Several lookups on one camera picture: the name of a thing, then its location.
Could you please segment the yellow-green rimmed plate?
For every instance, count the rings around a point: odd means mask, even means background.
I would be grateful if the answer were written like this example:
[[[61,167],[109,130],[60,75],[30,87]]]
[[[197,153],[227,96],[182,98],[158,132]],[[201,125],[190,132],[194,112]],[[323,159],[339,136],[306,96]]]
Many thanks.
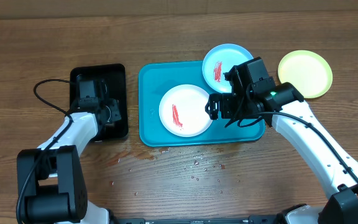
[[[286,54],[278,64],[281,83],[291,83],[305,98],[323,96],[333,83],[333,72],[327,61],[309,50]]]

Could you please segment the white plate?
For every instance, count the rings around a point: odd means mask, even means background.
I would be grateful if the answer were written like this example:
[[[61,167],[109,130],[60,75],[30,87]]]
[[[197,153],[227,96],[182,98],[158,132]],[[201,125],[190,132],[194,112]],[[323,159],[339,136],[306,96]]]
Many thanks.
[[[212,120],[205,112],[209,94],[196,85],[178,85],[163,95],[158,112],[165,129],[184,138],[205,132]]]

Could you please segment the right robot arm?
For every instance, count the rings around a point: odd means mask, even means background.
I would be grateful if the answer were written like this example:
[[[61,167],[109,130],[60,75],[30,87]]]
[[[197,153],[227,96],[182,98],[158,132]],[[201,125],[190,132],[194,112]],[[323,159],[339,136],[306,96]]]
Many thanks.
[[[328,199],[322,208],[288,208],[271,223],[358,223],[358,162],[320,124],[303,95],[291,83],[276,85],[260,57],[233,66],[224,77],[231,92],[209,96],[210,119],[238,127],[245,119],[264,120],[296,149]]]

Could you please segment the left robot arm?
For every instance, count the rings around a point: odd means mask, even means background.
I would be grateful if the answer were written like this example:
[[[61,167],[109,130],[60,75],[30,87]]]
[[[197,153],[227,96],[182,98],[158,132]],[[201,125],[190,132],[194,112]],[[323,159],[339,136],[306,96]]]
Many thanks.
[[[115,223],[112,212],[88,200],[80,156],[91,141],[111,137],[121,119],[105,78],[78,75],[75,99],[59,129],[35,149],[17,155],[18,223]]]

